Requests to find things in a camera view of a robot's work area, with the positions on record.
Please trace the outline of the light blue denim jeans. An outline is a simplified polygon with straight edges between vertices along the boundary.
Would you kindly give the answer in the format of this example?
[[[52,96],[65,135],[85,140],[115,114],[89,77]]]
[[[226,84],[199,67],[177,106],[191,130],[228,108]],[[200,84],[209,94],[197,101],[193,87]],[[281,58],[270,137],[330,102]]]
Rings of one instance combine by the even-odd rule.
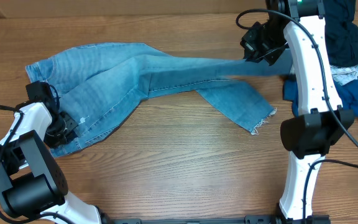
[[[54,86],[60,109],[76,122],[73,140],[51,147],[55,157],[78,152],[106,139],[141,101],[185,91],[251,134],[275,108],[239,76],[287,75],[289,50],[267,62],[174,57],[143,43],[102,43],[73,47],[26,66],[30,81]]]

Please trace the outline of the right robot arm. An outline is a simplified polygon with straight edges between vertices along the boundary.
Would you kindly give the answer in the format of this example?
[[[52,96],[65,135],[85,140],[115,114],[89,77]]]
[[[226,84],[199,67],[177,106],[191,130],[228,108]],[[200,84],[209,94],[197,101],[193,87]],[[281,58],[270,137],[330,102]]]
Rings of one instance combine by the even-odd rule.
[[[330,223],[314,215],[312,199],[319,169],[331,146],[354,122],[334,85],[325,41],[322,1],[267,1],[269,19],[247,28],[241,40],[251,62],[278,61],[289,49],[298,88],[298,115],[282,122],[280,137],[288,151],[285,189],[274,215],[248,215],[245,223]]]

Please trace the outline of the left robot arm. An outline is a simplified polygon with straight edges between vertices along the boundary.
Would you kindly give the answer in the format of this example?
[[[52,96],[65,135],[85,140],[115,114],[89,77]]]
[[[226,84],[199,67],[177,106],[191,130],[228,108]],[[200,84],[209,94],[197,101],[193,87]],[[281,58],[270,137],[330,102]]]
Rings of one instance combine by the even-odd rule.
[[[110,223],[97,206],[68,189],[49,147],[75,137],[77,123],[61,112],[58,92],[45,82],[26,86],[28,101],[12,111],[14,122],[0,140],[0,219],[7,223],[50,220],[54,223]]]

